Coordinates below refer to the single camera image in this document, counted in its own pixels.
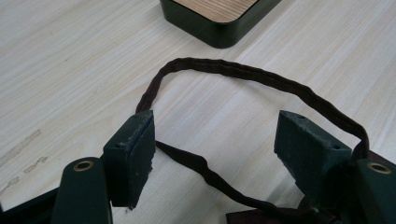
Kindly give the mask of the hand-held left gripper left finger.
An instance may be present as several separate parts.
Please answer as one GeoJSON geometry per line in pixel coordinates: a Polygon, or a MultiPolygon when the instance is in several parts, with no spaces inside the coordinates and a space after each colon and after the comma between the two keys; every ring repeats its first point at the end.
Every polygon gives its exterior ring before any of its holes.
{"type": "Polygon", "coordinates": [[[109,200],[114,207],[134,209],[152,170],[156,151],[151,110],[129,117],[104,146],[109,200]]]}

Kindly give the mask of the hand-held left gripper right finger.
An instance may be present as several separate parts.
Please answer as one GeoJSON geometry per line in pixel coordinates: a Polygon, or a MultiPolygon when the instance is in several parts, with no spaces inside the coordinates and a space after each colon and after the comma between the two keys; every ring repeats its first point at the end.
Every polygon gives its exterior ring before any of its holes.
{"type": "Polygon", "coordinates": [[[274,152],[309,200],[337,199],[351,148],[310,119],[281,110],[274,152]]]}

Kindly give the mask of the black rack with wooden base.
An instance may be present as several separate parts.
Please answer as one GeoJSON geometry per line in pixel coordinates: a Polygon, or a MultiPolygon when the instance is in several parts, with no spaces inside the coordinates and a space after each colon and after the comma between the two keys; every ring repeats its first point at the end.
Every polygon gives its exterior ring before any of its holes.
{"type": "Polygon", "coordinates": [[[233,21],[212,21],[177,3],[175,0],[160,0],[165,19],[207,45],[216,49],[234,46],[281,0],[259,0],[248,7],[233,21]]]}

